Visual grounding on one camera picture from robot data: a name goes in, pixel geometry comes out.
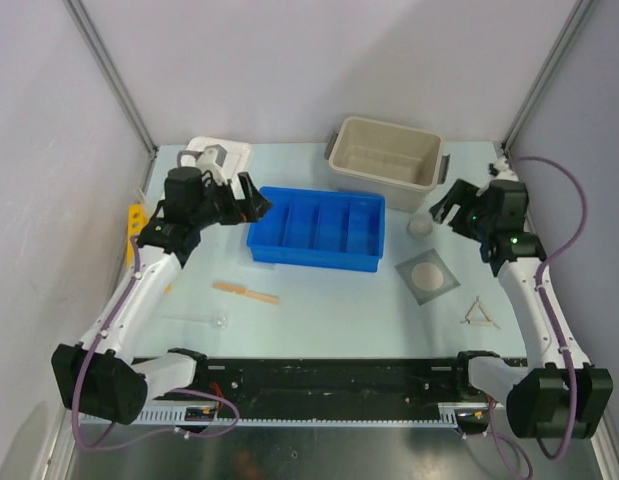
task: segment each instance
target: popsicle stick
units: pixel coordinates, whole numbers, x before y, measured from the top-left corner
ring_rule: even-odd
[[[213,288],[216,288],[218,290],[223,290],[225,292],[236,293],[238,295],[253,298],[255,300],[260,300],[262,302],[273,303],[275,305],[278,305],[280,303],[280,298],[274,295],[267,295],[265,293],[252,292],[251,290],[247,290],[246,287],[241,287],[240,285],[233,285],[231,283],[225,283],[225,282],[216,282],[213,284]]]
[[[247,290],[244,294],[245,297],[255,298],[256,300],[262,300],[263,302],[273,303],[278,305],[280,303],[280,299],[273,295],[267,295],[265,293],[252,292],[251,290]]]
[[[244,295],[247,293],[246,287],[241,287],[240,285],[233,285],[231,283],[225,282],[216,282],[213,284],[213,288],[217,288],[218,290],[224,290],[225,292],[237,293],[238,295]]]
[[[475,319],[475,316],[478,314],[478,312],[482,312],[482,315],[485,318],[484,320]],[[471,308],[467,312],[467,315],[465,315],[465,322],[467,322],[469,325],[473,325],[476,327],[494,326],[500,330],[500,326],[496,322],[493,321],[493,317],[491,316],[487,308],[484,306],[484,304],[480,301],[479,296],[476,297],[476,301],[473,302],[473,305],[471,305]]]

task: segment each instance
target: beige plastic bin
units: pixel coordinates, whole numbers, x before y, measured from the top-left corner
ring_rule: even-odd
[[[414,212],[446,174],[442,148],[435,133],[349,117],[326,152],[330,183],[338,190],[380,194],[387,207]]]

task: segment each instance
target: yellow object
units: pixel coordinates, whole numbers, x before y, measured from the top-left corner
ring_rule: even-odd
[[[142,205],[136,203],[129,207],[129,217],[127,221],[127,267],[133,263],[133,247],[131,246],[131,237],[140,235],[140,231],[149,222],[145,209]]]

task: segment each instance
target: small triangle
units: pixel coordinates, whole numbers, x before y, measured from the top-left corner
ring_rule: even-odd
[[[476,301],[473,302],[473,305],[467,312],[467,315],[465,315],[465,320],[469,323],[469,325],[485,327],[490,327],[492,325],[496,327],[498,326],[493,321],[493,317],[487,308],[480,302],[480,297],[477,297]]]

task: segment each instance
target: metal floor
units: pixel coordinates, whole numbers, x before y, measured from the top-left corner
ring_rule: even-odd
[[[505,425],[504,418],[500,425]],[[148,428],[152,427],[120,427],[109,441],[129,440]],[[602,478],[588,441],[574,442],[561,462],[544,459],[534,441],[526,441],[524,445],[533,461],[536,480]],[[473,480],[512,477],[491,438],[463,441],[453,430],[241,427],[213,440],[185,441],[165,434],[110,453],[84,454],[76,450],[67,478]]]

